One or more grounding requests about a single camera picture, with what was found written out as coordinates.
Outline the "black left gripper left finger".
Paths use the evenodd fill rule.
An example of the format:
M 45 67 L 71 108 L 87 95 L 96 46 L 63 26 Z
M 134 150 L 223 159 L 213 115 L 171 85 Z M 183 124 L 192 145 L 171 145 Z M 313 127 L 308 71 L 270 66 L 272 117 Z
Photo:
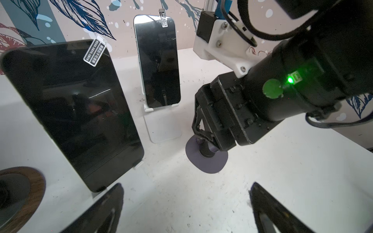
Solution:
M 115 233 L 123 207 L 124 189 L 115 184 L 63 233 Z

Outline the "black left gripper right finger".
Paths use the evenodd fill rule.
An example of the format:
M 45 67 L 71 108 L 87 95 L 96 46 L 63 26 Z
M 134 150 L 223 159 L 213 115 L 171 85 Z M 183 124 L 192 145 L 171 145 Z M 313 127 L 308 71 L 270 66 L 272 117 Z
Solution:
M 249 195 L 259 233 L 313 232 L 259 183 L 253 183 Z

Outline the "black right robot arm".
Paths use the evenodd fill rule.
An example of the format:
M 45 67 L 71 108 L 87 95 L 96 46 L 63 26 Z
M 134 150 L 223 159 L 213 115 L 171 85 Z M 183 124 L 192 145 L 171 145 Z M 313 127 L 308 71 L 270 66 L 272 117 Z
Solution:
M 238 1 L 238 17 L 224 1 L 200 15 L 194 52 L 231 69 L 195 95 L 192 129 L 203 156 L 256 143 L 298 114 L 317 128 L 346 127 L 326 119 L 341 101 L 373 92 L 372 1 L 278 4 L 292 19 L 315 14 L 276 35 L 253 26 L 247 1 Z

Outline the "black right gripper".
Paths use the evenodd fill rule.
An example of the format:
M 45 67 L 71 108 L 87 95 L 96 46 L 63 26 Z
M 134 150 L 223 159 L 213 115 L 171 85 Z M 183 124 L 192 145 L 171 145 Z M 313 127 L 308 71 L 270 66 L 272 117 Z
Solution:
M 195 94 L 194 134 L 220 151 L 228 151 L 236 145 L 256 143 L 280 124 L 261 117 L 244 91 L 243 79 L 234 72 L 204 84 Z

